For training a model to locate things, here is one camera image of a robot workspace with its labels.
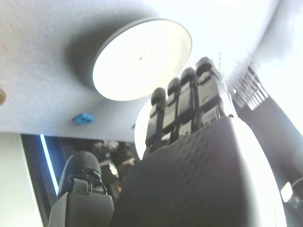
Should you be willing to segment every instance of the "robotic hand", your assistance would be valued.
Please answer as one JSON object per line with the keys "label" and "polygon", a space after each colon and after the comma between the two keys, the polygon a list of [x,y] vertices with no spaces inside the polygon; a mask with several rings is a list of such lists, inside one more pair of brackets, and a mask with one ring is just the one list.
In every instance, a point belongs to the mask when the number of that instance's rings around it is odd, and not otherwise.
{"label": "robotic hand", "polygon": [[80,153],[65,166],[49,227],[286,227],[269,163],[208,58],[151,104],[146,152],[115,211],[98,161]]}

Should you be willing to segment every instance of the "light strip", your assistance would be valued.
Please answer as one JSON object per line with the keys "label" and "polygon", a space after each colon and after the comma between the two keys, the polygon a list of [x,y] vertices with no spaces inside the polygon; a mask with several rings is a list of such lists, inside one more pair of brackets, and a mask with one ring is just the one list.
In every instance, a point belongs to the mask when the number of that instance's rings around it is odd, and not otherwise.
{"label": "light strip", "polygon": [[51,158],[49,157],[49,152],[48,152],[48,149],[47,149],[47,145],[46,145],[44,135],[41,134],[40,138],[41,138],[45,158],[46,158],[46,161],[47,161],[48,170],[49,170],[49,173],[51,174],[53,187],[55,188],[56,195],[58,195],[59,187],[58,187],[58,183],[57,183],[57,180],[56,180],[55,172],[53,171],[53,165],[52,165],[52,162],[51,162]]}

